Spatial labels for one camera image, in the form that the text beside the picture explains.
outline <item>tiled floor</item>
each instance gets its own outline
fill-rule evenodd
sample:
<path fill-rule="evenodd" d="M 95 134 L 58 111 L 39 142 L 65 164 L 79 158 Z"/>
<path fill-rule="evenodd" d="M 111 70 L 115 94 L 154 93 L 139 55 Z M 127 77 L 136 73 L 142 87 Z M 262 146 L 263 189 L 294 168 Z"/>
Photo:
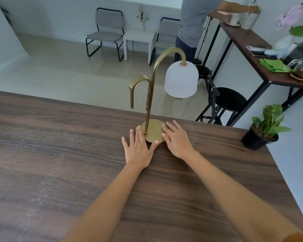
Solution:
<path fill-rule="evenodd" d="M 18 37 L 30 57 L 0 73 L 0 91 L 132 110 L 128 88 L 131 79 L 152 74 L 147 53 L 128 51 L 128 60 L 119 62 L 115 48 L 102 47 L 89 58 L 83 43 L 30 35 Z M 190 98 L 168 95 L 164 90 L 165 73 L 172 60 L 167 57 L 157 71 L 152 114 L 195 120 L 207 104 L 205 84 L 200 83 L 197 93 Z M 136 86 L 133 111 L 146 112 L 147 88 L 147 82 Z"/>

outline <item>person's hand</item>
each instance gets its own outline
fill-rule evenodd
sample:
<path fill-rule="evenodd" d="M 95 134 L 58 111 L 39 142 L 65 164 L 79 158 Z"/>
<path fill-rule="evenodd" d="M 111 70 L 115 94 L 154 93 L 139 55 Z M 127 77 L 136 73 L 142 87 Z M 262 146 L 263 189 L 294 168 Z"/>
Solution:
<path fill-rule="evenodd" d="M 186 131 L 174 120 L 174 125 L 166 122 L 162 128 L 165 133 L 162 137 L 167 143 L 169 150 L 178 158 L 185 159 L 195 151 L 191 145 L 191 142 L 186 134 Z"/>
<path fill-rule="evenodd" d="M 248 7 L 248 12 L 250 12 L 250 13 L 259 13 L 260 8 L 259 8 L 259 6 L 249 6 Z"/>
<path fill-rule="evenodd" d="M 133 129 L 129 132 L 130 146 L 126 139 L 121 138 L 123 147 L 125 148 L 126 163 L 137 165 L 141 170 L 147 167 L 151 161 L 154 150 L 158 146 L 158 141 L 153 142 L 148 150 L 144 132 L 141 126 L 136 127 L 136 136 L 133 135 Z"/>
<path fill-rule="evenodd" d="M 231 18 L 232 18 L 232 14 L 230 14 L 230 13 L 225 14 L 221 21 L 224 22 L 224 23 L 230 23 Z"/>

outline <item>lamp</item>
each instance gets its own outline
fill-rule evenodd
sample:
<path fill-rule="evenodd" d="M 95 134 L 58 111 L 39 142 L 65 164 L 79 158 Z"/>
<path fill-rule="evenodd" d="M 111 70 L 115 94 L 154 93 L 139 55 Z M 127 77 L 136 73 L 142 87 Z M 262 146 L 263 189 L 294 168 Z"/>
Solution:
<path fill-rule="evenodd" d="M 164 122 L 156 119 L 149 120 L 150 117 L 150 109 L 151 102 L 153 99 L 154 92 L 154 84 L 155 84 L 155 74 L 158 68 L 158 65 L 162 62 L 162 60 L 169 54 L 177 52 L 181 55 L 182 61 L 178 61 L 173 63 L 167 70 L 166 78 L 165 78 L 165 91 L 173 97 L 185 98 L 190 97 L 194 93 L 196 93 L 197 81 L 199 77 L 199 73 L 194 64 L 186 61 L 185 53 L 182 49 L 178 47 L 172 47 L 164 51 L 156 60 L 152 79 L 150 80 L 147 76 L 141 75 L 137 79 L 133 79 L 130 82 L 130 105 L 133 109 L 133 101 L 134 101 L 134 89 L 135 86 L 141 81 L 148 81 L 148 96 L 146 103 L 146 121 L 141 125 L 142 128 L 145 128 L 145 136 L 147 142 L 154 142 L 158 140 L 160 143 L 164 141 L 162 138 L 162 124 Z"/>

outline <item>black cable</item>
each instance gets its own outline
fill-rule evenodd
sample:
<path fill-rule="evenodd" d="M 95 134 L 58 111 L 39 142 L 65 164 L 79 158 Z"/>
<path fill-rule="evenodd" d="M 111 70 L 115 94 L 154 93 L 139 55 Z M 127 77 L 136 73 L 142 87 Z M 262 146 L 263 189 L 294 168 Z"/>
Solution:
<path fill-rule="evenodd" d="M 199 54 L 197 55 L 197 58 L 196 58 L 196 59 L 198 59 L 198 58 L 199 58 L 199 56 L 200 56 L 200 52 L 201 52 L 201 49 L 202 49 L 203 43 L 204 43 L 204 41 L 206 40 L 206 36 L 208 35 L 209 29 L 210 29 L 210 28 L 211 28 L 211 26 L 212 26 L 212 21 L 213 21 L 213 18 L 209 18 L 209 17 L 207 17 L 206 26 L 205 26 L 205 28 L 203 29 L 203 30 L 205 30 L 205 29 L 206 29 L 206 33 L 204 34 L 204 38 L 203 38 L 203 41 L 202 41 L 202 44 L 201 44 L 201 47 L 200 47 L 200 50 L 199 50 Z"/>

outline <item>gray cushioned chair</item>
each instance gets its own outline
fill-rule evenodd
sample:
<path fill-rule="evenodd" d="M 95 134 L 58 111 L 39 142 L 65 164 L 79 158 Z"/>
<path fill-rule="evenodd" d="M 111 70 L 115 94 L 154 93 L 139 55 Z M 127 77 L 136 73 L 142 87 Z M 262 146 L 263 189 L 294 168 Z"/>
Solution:
<path fill-rule="evenodd" d="M 180 30 L 181 20 L 162 17 L 159 24 L 158 36 L 156 40 L 155 47 L 152 51 L 152 57 L 150 59 L 150 64 L 153 62 L 155 57 L 156 49 L 166 50 L 171 47 L 175 47 L 176 37 Z"/>
<path fill-rule="evenodd" d="M 119 54 L 119 48 L 123 44 L 123 35 L 125 34 L 123 30 L 123 15 L 122 12 L 119 10 L 113 10 L 113 9 L 106 9 L 106 8 L 97 8 L 97 11 L 95 13 L 95 23 L 97 24 L 97 31 L 87 35 L 87 38 L 85 39 L 85 44 L 87 46 L 87 54 L 89 57 L 91 57 L 99 48 L 102 46 L 102 42 L 112 42 L 117 45 L 117 52 L 118 52 L 118 58 L 119 61 L 121 61 L 124 57 L 124 55 L 120 58 Z M 107 31 L 100 31 L 99 25 L 121 29 L 122 34 L 118 34 L 115 32 L 107 32 Z M 89 54 L 88 45 L 93 42 L 94 40 L 100 41 L 100 46 L 94 50 L 91 54 Z"/>

